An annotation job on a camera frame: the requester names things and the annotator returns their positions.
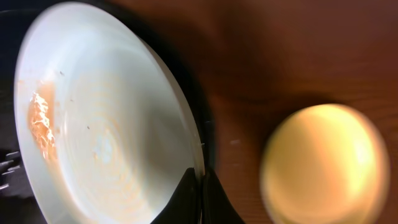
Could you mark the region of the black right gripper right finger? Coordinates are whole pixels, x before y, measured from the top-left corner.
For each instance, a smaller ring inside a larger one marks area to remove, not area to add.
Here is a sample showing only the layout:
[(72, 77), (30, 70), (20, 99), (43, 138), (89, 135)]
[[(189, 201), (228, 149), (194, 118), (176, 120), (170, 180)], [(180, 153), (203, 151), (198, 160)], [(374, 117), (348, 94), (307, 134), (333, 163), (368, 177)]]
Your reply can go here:
[(211, 167), (202, 180), (201, 204), (204, 224), (244, 224)]

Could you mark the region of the yellow plate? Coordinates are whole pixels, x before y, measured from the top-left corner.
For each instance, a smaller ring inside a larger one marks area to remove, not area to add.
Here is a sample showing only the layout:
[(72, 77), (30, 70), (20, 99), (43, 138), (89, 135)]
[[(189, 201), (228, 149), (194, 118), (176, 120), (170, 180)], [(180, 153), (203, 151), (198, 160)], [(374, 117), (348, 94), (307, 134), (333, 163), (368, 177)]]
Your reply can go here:
[(378, 129), (339, 104), (310, 106), (283, 120), (259, 169), (262, 201), (274, 223), (374, 223), (389, 179)]

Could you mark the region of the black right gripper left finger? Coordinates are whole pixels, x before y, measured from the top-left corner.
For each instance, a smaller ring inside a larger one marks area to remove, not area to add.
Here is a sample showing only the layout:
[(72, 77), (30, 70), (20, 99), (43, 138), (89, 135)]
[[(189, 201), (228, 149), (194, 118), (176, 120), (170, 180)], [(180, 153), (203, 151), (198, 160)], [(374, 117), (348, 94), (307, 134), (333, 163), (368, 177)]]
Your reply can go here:
[(169, 202), (151, 224), (197, 224), (198, 216), (198, 185), (191, 167), (185, 171)]

